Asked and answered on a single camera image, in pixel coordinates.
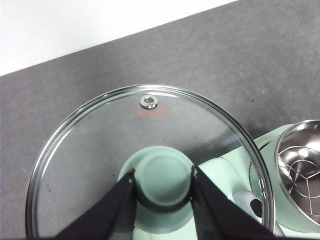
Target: gray countertop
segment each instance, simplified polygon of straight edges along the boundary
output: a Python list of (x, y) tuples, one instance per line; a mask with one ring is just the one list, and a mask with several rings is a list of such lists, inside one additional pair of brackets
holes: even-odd
[(213, 100), (255, 138), (320, 118), (319, 66), (319, 1), (241, 0), (2, 76), (1, 237), (24, 237), (37, 156), (93, 97), (174, 85)]

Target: black button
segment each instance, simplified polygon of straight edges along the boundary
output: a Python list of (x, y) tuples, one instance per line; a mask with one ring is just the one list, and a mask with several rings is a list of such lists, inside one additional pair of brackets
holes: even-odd
[(262, 218), (262, 202), (259, 199), (253, 199), (250, 202), (250, 207), (257, 217)]

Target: glass pot lid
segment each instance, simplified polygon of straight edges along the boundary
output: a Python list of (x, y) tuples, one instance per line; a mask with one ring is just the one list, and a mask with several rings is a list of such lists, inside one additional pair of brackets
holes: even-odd
[(243, 193), (251, 193), (250, 181), (258, 183), (254, 196), (262, 202), (262, 213), (253, 217), (273, 231), (269, 176), (243, 127), (190, 91), (137, 85), (94, 98), (55, 130), (30, 179), (27, 235), (58, 234), (112, 188), (128, 159), (152, 146), (182, 153), (246, 212), (250, 210)]

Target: white background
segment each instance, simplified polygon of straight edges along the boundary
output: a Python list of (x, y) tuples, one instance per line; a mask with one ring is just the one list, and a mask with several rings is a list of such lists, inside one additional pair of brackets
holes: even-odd
[(234, 0), (1, 0), (0, 76)]

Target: mint green knob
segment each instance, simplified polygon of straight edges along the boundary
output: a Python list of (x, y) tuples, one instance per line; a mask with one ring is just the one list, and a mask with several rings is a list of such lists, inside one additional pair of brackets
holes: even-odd
[(191, 161), (177, 150), (148, 154), (134, 173), (139, 201), (158, 212), (181, 207), (188, 201), (191, 170)]
[(134, 225), (152, 234), (171, 233), (193, 216), (188, 201), (193, 163), (168, 146), (150, 146), (133, 154), (123, 165), (118, 180), (135, 169), (136, 213)]

